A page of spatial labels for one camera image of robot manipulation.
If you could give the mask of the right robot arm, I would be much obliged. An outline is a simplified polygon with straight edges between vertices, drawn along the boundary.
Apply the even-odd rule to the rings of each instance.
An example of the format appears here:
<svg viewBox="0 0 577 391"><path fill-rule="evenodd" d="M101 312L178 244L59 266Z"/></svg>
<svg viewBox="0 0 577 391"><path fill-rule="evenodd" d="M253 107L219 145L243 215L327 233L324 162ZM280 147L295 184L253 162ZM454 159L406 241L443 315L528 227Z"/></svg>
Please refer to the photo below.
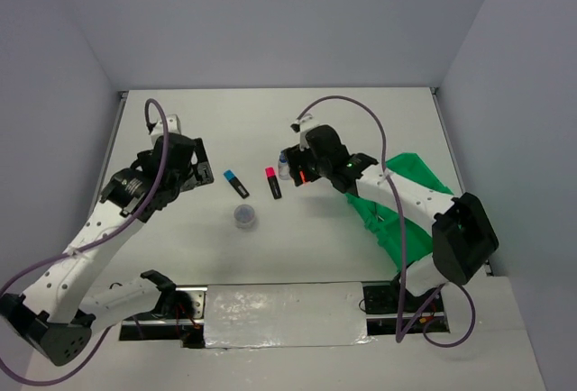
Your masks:
<svg viewBox="0 0 577 391"><path fill-rule="evenodd" d="M384 169L364 153L350 153L336 130L316 121L293 123L298 144L284 149L294 184L323 177L343 194L395 210L432 238L432 251L407 260L407 280L393 287L393 304L412 311L429 290L445 283L466 285L499 246L480 199L457 197Z"/></svg>

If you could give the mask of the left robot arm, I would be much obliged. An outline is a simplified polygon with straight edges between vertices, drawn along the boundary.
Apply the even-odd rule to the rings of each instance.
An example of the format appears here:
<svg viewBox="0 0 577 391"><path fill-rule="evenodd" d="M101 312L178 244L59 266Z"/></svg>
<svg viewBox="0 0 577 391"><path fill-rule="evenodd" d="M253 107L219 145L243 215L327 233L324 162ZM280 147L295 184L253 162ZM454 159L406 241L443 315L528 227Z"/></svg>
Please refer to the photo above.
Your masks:
<svg viewBox="0 0 577 391"><path fill-rule="evenodd" d="M13 330L55 366L64 366L91 336L137 314L164 318L190 296L156 270L143 271L94 296L88 293L111 259L152 217L186 189L213 183L201 139L172 133L111 177L93 213L51 265L21 294L1 296L1 315Z"/></svg>

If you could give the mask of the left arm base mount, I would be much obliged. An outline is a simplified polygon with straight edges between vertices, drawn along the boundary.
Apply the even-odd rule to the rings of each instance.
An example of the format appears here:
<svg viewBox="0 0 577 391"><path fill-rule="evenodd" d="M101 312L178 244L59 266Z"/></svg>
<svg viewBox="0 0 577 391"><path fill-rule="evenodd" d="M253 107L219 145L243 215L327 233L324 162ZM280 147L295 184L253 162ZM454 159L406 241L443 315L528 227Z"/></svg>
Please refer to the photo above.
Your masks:
<svg viewBox="0 0 577 391"><path fill-rule="evenodd" d="M206 346L205 307L207 286L178 286L177 303L165 313L144 312L121 322L121 342L168 341L181 348Z"/></svg>

